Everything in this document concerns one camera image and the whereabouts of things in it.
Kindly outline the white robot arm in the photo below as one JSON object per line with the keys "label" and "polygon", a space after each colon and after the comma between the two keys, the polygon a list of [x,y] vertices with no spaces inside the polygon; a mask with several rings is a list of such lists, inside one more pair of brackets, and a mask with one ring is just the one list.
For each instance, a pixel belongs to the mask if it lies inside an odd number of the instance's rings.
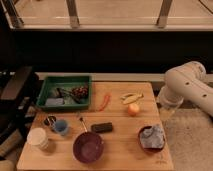
{"label": "white robot arm", "polygon": [[179,107],[185,99],[193,102],[213,117],[213,88],[203,82],[206,69],[202,63],[191,61],[169,69],[158,100],[166,109]]}

